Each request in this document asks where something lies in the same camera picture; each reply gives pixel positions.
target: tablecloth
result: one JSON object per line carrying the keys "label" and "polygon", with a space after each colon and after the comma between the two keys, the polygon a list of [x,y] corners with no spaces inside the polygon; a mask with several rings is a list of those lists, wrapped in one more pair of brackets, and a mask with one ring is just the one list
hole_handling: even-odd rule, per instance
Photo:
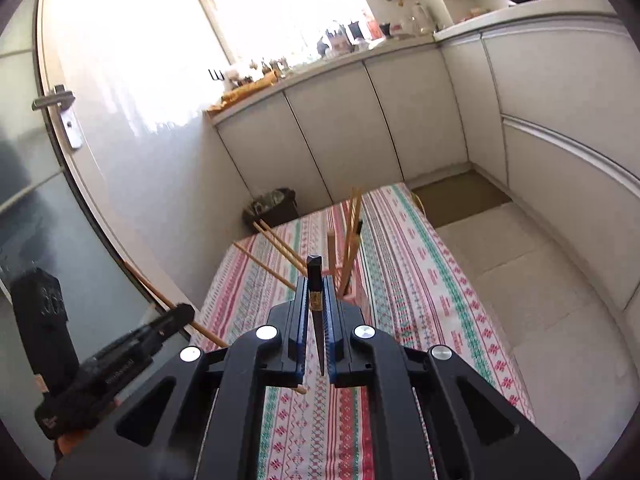
{"label": "tablecloth", "polygon": [[[337,261],[346,202],[277,228],[298,254],[321,254],[326,232],[336,233]],[[402,345],[426,350],[446,344],[533,420],[515,363],[455,258],[414,205],[404,184],[364,194],[362,244],[353,271],[354,297],[367,322]],[[298,272],[262,235],[242,241],[260,261],[295,283]],[[198,320],[227,342],[266,322],[269,309],[292,300],[293,291],[231,246],[218,268]],[[194,336],[209,351],[213,343]],[[265,397],[258,478],[260,480],[373,478],[367,392],[336,389],[318,369],[309,322],[304,396],[268,388]]]}

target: white cabinet door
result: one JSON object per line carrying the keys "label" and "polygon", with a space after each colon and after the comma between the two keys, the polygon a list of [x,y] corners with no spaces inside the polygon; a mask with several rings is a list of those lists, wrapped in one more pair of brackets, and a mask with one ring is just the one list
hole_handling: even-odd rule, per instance
{"label": "white cabinet door", "polygon": [[502,112],[578,140],[640,176],[640,52],[621,25],[519,25],[484,36]]}
{"label": "white cabinet door", "polygon": [[377,56],[365,65],[405,180],[467,161],[456,97],[434,45]]}
{"label": "white cabinet door", "polygon": [[334,202],[400,182],[398,157],[369,75],[354,63],[308,79],[285,94]]}
{"label": "white cabinet door", "polygon": [[218,125],[253,196],[289,187],[301,214],[331,205],[324,182],[284,95],[260,101]]}
{"label": "white cabinet door", "polygon": [[498,97],[480,37],[442,48],[458,99],[469,160],[507,184]]}
{"label": "white cabinet door", "polygon": [[625,308],[640,279],[638,196],[612,178],[620,176],[614,168],[595,167],[586,150],[577,156],[507,124],[504,131],[513,192],[564,236]]}

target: trash bin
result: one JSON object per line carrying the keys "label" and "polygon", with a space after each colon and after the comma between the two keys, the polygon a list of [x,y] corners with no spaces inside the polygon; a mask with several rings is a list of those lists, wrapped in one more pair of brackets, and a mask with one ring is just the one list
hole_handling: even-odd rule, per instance
{"label": "trash bin", "polygon": [[242,220],[253,231],[258,232],[254,222],[264,220],[270,227],[300,218],[296,204],[296,192],[280,187],[253,200],[242,210]]}

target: floor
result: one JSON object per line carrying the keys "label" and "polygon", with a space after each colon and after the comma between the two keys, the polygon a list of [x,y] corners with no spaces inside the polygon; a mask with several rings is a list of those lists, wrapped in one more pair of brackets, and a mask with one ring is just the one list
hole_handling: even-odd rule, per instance
{"label": "floor", "polygon": [[450,176],[412,191],[420,197],[427,218],[436,229],[511,201],[475,171]]}
{"label": "floor", "polygon": [[502,326],[536,425],[587,478],[640,399],[638,374],[606,306],[513,202],[437,232]]}

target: kitchen counter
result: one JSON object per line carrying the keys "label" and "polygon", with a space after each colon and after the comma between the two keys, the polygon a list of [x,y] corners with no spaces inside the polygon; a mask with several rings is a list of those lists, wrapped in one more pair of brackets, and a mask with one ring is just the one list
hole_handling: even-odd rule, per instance
{"label": "kitchen counter", "polygon": [[263,101],[274,94],[282,92],[293,85],[297,85],[298,83],[321,75],[325,72],[330,72],[331,70],[336,70],[337,68],[356,62],[362,62],[371,57],[425,44],[439,43],[441,41],[449,40],[450,38],[463,36],[476,30],[493,27],[503,23],[513,23],[527,18],[561,15],[615,17],[616,11],[608,0],[535,0],[533,2],[507,7],[505,9],[494,10],[494,12],[488,12],[487,14],[483,14],[477,18],[467,20],[466,22],[459,23],[441,30],[440,32],[436,32],[434,33],[433,38],[431,36],[421,36],[418,38],[409,38],[408,40],[387,40],[364,52],[355,52],[335,59],[313,63],[306,70],[302,68],[300,72],[279,81],[275,85],[248,97],[228,110],[216,115],[211,119],[211,124],[216,126],[242,110]]}
{"label": "kitchen counter", "polygon": [[431,37],[431,35],[419,36],[418,38],[409,38],[407,40],[392,39],[383,41],[383,43],[378,44],[370,50],[365,50],[363,52],[353,52],[352,54],[345,54],[344,56],[335,57],[333,59],[317,61],[315,63],[312,63],[308,68],[299,68],[297,73],[294,72],[287,78],[278,81],[275,85],[265,88],[258,93],[255,93],[251,97],[244,99],[228,110],[220,112],[218,115],[214,116],[211,119],[211,124],[213,124],[214,126],[220,124],[225,119],[228,119],[238,112],[245,110],[249,106],[260,102],[267,97],[274,95],[275,93],[282,92],[283,90],[286,90],[293,85],[302,83],[303,81],[306,81],[307,79],[320,75],[324,72],[329,72],[330,70],[335,70],[336,68],[340,68],[342,66],[355,62],[364,61],[365,59],[369,59],[370,57],[380,56],[381,54],[395,52],[396,50],[402,50],[404,48],[411,48],[414,46],[421,46],[429,43],[435,43],[435,40]]}
{"label": "kitchen counter", "polygon": [[477,18],[466,20],[440,32],[434,33],[436,41],[444,41],[456,36],[468,34],[481,28],[493,27],[502,23],[542,18],[558,15],[587,15],[616,17],[616,11],[608,0],[534,0],[504,9],[488,12]]}

